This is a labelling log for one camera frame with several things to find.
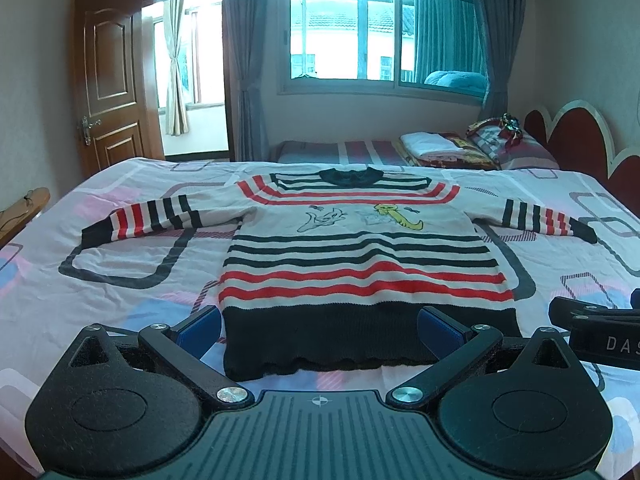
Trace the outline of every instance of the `gray curtain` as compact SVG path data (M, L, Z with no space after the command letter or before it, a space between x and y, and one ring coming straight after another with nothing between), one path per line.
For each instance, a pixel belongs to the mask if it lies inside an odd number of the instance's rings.
M437 70L486 72L478 20L471 3L415 0L414 5L414 82L424 83Z
M187 108L182 95L182 78L178 65L180 53L180 26L184 14L184 0L164 2L164 40L171 64L169 65L169 83L166 89L166 134L178 136L189 131Z
M507 86L516 55L526 0L478 0L478 15L486 45L489 85L479 119L508 111Z
M237 160L268 160L260 76L267 19L267 0L225 0L229 41L239 81Z

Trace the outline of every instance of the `wooden headboard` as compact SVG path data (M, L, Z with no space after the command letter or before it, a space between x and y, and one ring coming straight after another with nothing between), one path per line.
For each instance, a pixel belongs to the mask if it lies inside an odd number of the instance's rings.
M640 148L616 155L613 137L599 111L571 101L551 120L545 107L530 111L524 129L549 150L561 170L591 175L640 217Z

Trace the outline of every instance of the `window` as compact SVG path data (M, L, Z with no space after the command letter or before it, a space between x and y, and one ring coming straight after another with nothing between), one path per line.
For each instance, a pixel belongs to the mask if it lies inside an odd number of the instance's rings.
M392 79L391 61L389 56L380 57L380 79L382 81L391 81Z
M280 9L286 91L484 95L473 0L281 0ZM468 75L444 77L453 71Z
M307 54L303 59L302 54L291 55L291 78L314 76L316 74L316 54Z
M170 59L164 39L164 2L143 9L154 19L158 107L166 107ZM178 68L188 107L225 101L222 57L222 0L184 0Z

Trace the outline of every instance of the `blue gripper pad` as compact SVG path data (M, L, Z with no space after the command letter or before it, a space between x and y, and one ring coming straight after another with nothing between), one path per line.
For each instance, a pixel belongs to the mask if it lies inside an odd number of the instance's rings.
M214 345L222 330L222 315L215 305L209 305L172 327L175 343L196 359Z
M440 314L436 316L433 312L422 308L418 313L418 338L429 351L439 360L460 348L465 342L465 327L461 330L454 327L458 325L453 319L449 323L444 319L450 319L449 316Z

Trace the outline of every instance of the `screw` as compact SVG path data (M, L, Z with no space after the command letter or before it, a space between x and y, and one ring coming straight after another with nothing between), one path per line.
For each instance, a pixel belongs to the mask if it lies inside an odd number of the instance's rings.
M226 388L221 388L216 393L216 397L227 404L242 402L248 397L248 395L247 391L240 386L228 386Z
M422 390L419 390L418 388L414 388L412 386L402 386L401 388L396 388L391 394L391 396L395 400L404 404L418 402L418 400L422 398L422 395Z

